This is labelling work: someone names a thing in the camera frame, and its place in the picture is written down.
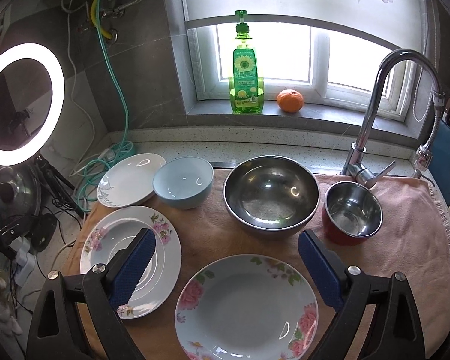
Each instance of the floral plate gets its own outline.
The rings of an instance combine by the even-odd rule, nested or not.
[[[183,289],[175,330],[192,360],[295,360],[318,326],[317,298],[285,262],[255,254],[225,257]]]
[[[128,157],[104,174],[97,187],[97,199],[106,207],[140,204],[154,195],[155,173],[167,162],[158,154]]]
[[[153,229],[155,253],[128,304],[117,310],[120,318],[142,317],[157,309],[168,298],[179,276],[182,263],[180,240],[172,224],[149,207],[131,206],[103,218],[88,235],[80,273],[87,273],[98,263],[108,263],[115,253],[125,249],[143,228]]]

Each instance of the window pane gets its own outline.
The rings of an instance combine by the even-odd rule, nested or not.
[[[390,49],[340,32],[329,31],[330,63],[328,82],[371,92],[378,68]],[[383,93],[388,93],[394,70]]]
[[[310,81],[310,27],[287,23],[249,23],[259,69],[266,79]],[[221,79],[232,65],[235,24],[217,26]]]

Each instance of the glowing white ring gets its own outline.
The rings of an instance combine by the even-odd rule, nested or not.
[[[12,47],[0,55],[0,73],[9,64],[20,59],[34,59],[47,69],[52,81],[52,103],[45,123],[30,142],[16,150],[0,150],[0,165],[2,166],[19,164],[32,157],[45,145],[59,121],[65,95],[65,79],[63,78],[62,67],[50,50],[36,43],[24,43]]]

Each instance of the green bottle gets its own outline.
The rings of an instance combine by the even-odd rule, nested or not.
[[[260,114],[263,110],[263,77],[258,74],[250,28],[244,23],[247,11],[235,11],[235,14],[240,17],[240,23],[236,25],[233,74],[228,79],[232,110],[234,114]]]

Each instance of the light blue bowl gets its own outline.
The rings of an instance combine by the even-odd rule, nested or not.
[[[180,210],[198,207],[210,195],[214,169],[199,157],[181,157],[162,166],[154,177],[154,191],[166,204]]]

